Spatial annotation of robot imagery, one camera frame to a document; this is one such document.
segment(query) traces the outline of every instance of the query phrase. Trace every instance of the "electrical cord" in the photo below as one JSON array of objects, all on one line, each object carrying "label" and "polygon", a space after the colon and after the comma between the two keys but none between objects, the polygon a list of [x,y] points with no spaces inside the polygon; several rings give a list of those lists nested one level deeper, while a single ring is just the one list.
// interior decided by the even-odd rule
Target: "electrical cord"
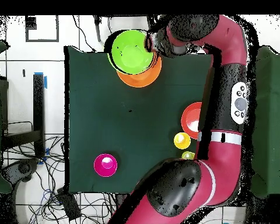
[{"label": "electrical cord", "polygon": [[84,38],[85,38],[85,42],[86,42],[86,44],[92,49],[92,51],[95,53],[96,52],[96,50],[95,49],[93,49],[88,43],[87,43],[87,40],[86,40],[86,35],[85,35],[85,33],[84,33],[84,31],[77,25],[77,23],[76,23],[76,19],[75,19],[75,17],[74,17],[74,15],[72,15],[72,17],[73,17],[73,21],[75,22],[75,25],[76,25],[76,27],[83,33],[83,35],[84,35]]},{"label": "electrical cord", "polygon": [[[54,137],[50,137],[48,139],[46,139],[45,141],[52,141],[52,144],[50,146],[50,148],[47,150],[48,154],[45,155],[43,158],[41,158],[40,160],[44,163],[44,166],[47,170],[47,180],[48,180],[48,189],[46,189],[44,187],[44,178],[42,178],[39,174],[38,171],[36,171],[36,175],[39,177],[40,179],[40,186],[43,189],[43,197],[41,199],[40,202],[40,206],[35,210],[33,209],[33,207],[31,205],[29,205],[29,210],[32,213],[32,216],[30,218],[29,224],[45,224],[47,221],[49,222],[56,222],[57,224],[70,224],[68,222],[68,217],[64,211],[64,207],[62,205],[60,205],[60,203],[58,202],[57,198],[56,198],[56,182],[54,179],[54,173],[55,171],[59,171],[59,172],[64,172],[64,170],[60,170],[57,169],[58,165],[60,163],[64,163],[64,155],[59,155],[57,153],[53,152],[53,148],[56,147],[58,144],[60,144],[62,153],[64,153],[64,143],[61,142],[62,140],[64,140],[63,136],[54,136]],[[18,146],[17,149],[13,148],[12,151],[8,151],[17,155],[23,155],[27,158],[35,158],[35,155],[33,155],[34,153],[34,146],[32,143],[31,147],[29,146]],[[85,200],[87,201],[88,205],[83,207],[82,209],[80,209],[81,211],[84,210],[87,207],[92,207],[95,210],[95,215],[85,215],[84,213],[81,214],[81,224],[85,223],[85,220],[90,220],[93,224],[106,224],[106,218],[110,215],[112,215],[114,213],[114,208],[112,206],[112,202],[110,197],[114,200],[114,197],[112,194],[104,194],[102,193],[103,198],[94,200],[93,202],[90,202],[87,198],[86,195],[84,194]],[[93,204],[95,204],[96,202],[99,201],[103,201],[103,203],[101,204],[101,214],[98,214],[97,212],[97,208],[93,206]],[[103,208],[106,207],[107,212],[104,214]]]},{"label": "electrical cord", "polygon": [[108,17],[108,28],[109,28],[110,34],[113,34],[113,32],[111,31],[111,28],[110,28],[110,19],[111,19],[111,17]]}]

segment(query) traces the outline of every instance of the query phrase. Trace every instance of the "green tablecloth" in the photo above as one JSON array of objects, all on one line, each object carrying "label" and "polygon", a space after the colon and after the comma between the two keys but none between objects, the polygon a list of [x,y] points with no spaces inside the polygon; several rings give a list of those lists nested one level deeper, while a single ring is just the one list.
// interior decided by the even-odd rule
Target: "green tablecloth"
[{"label": "green tablecloth", "polygon": [[[149,86],[124,84],[105,53],[69,52],[69,190],[130,193],[144,174],[185,150],[173,144],[183,131],[184,109],[202,100],[211,58],[185,55],[162,58],[159,77]],[[195,152],[192,139],[186,150]],[[93,161],[113,155],[116,173],[100,177]]]},{"label": "green tablecloth", "polygon": [[257,54],[256,87],[251,191],[265,198],[280,194],[280,55],[268,47]]}]

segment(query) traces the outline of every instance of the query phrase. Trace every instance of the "green cup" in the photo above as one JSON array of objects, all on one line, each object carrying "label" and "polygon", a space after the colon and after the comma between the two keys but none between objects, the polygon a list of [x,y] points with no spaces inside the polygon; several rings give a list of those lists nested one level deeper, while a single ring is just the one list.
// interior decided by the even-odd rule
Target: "green cup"
[{"label": "green cup", "polygon": [[140,30],[127,30],[113,41],[108,58],[112,66],[125,74],[136,75],[146,71],[152,61],[153,52],[144,47],[146,34]]}]

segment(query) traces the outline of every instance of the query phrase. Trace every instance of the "red robot arm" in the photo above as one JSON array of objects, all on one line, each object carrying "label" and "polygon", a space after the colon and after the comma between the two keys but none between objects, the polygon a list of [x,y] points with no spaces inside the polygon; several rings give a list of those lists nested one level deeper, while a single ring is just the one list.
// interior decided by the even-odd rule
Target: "red robot arm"
[{"label": "red robot arm", "polygon": [[247,43],[242,27],[223,15],[178,15],[164,28],[161,53],[188,43],[212,55],[194,160],[158,164],[108,224],[180,224],[199,207],[218,206],[239,186],[246,114]]}]

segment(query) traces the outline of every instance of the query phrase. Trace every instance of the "magenta cup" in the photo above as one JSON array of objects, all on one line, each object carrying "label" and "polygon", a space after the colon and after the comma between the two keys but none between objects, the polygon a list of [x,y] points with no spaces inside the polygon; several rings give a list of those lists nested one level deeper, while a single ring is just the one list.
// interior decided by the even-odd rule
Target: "magenta cup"
[{"label": "magenta cup", "polygon": [[99,155],[93,163],[94,170],[99,176],[110,177],[117,169],[117,161],[109,154]]}]

